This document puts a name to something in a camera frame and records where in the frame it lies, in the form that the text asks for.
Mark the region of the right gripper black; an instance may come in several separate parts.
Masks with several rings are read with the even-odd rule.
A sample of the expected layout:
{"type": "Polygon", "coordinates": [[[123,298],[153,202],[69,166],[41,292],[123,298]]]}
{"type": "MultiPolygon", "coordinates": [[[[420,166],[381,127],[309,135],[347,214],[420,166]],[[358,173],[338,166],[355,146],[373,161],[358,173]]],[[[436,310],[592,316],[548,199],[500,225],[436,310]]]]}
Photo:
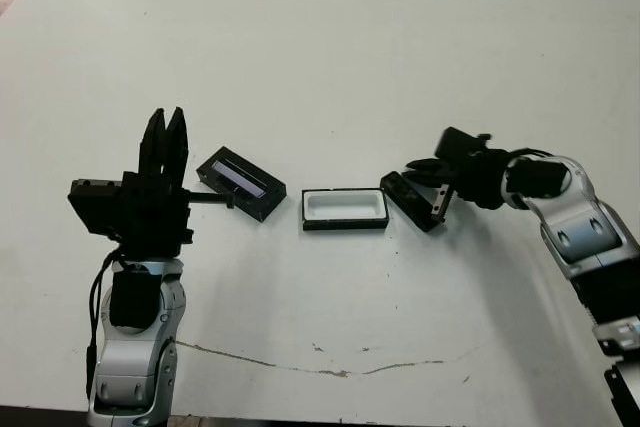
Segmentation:
{"type": "Polygon", "coordinates": [[[402,176],[420,185],[448,184],[462,200],[496,210],[505,203],[501,183],[509,159],[504,149],[476,148],[448,159],[410,161],[402,176]]]}

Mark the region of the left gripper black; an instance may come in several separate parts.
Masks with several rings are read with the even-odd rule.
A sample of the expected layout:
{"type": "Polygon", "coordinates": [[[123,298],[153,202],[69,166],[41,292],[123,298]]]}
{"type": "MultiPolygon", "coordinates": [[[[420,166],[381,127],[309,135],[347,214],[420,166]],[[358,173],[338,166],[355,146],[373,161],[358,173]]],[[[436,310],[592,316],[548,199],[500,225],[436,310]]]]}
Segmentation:
{"type": "Polygon", "coordinates": [[[188,227],[192,203],[235,206],[231,194],[198,193],[182,187],[188,159],[184,111],[176,107],[166,127],[164,110],[150,117],[140,142],[138,174],[123,174],[107,237],[130,260],[172,259],[193,242],[188,227]]]}

